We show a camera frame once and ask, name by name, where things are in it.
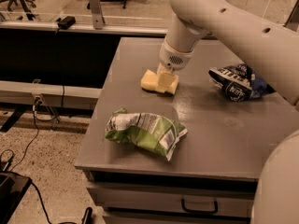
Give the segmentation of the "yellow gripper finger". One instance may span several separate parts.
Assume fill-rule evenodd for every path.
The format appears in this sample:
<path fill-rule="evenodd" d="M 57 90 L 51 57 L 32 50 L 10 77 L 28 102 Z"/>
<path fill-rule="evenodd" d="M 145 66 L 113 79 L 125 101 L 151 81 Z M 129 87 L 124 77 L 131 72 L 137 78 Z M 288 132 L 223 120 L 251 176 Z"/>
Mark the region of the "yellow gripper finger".
<path fill-rule="evenodd" d="M 160 93 L 170 91 L 171 85 L 174 83 L 176 75 L 174 70 L 163 66 L 161 63 L 157 68 L 157 84 L 155 90 Z"/>

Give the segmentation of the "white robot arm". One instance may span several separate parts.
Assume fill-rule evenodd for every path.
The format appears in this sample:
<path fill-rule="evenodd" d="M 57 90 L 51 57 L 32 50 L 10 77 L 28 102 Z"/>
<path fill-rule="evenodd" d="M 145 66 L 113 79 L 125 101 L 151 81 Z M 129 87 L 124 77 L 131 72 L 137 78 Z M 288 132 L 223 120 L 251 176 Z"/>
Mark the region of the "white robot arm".
<path fill-rule="evenodd" d="M 299 34 L 230 5 L 227 0 L 170 0 L 173 20 L 161 64 L 183 68 L 211 32 L 289 104 L 299 105 Z M 299 224 L 299 132 L 280 142 L 265 162 L 250 224 Z"/>

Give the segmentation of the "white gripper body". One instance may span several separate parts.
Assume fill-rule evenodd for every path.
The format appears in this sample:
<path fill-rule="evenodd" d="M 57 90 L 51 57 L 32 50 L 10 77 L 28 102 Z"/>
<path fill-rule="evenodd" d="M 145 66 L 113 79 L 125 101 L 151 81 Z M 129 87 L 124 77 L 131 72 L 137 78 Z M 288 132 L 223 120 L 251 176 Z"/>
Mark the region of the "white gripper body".
<path fill-rule="evenodd" d="M 181 52 L 173 49 L 165 40 L 160 49 L 161 64 L 175 71 L 183 69 L 193 56 L 193 50 L 189 52 Z"/>

